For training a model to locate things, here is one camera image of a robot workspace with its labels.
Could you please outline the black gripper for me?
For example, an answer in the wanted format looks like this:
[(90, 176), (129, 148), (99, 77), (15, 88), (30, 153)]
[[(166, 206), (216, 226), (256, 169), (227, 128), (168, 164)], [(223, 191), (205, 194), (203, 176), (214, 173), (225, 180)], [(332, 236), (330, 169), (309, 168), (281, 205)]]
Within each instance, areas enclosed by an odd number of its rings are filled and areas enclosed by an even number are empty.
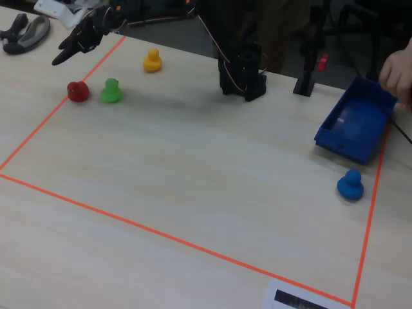
[(126, 23), (126, 16), (112, 6), (100, 6), (86, 14), (72, 32), (59, 44), (61, 51), (52, 60), (58, 66), (79, 52), (94, 50), (103, 36), (117, 32)]

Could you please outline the person bare hand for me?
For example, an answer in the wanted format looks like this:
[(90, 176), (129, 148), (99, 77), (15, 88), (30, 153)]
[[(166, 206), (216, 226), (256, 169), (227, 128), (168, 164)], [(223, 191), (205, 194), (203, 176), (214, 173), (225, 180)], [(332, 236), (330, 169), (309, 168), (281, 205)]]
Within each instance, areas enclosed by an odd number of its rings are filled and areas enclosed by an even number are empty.
[(380, 71), (379, 83), (401, 104), (411, 109), (411, 40), (403, 49), (392, 53), (384, 62)]

